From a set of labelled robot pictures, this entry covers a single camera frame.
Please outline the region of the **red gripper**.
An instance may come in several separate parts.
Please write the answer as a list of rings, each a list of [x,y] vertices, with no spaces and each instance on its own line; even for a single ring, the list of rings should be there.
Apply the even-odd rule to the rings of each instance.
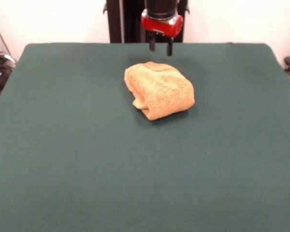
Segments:
[[[157,32],[168,38],[167,44],[167,56],[173,54],[173,37],[176,37],[183,27],[183,16],[177,12],[175,15],[166,20],[158,20],[149,16],[147,9],[144,9],[141,13],[141,25],[145,30],[149,31],[149,48],[151,51],[155,51],[155,34]]]

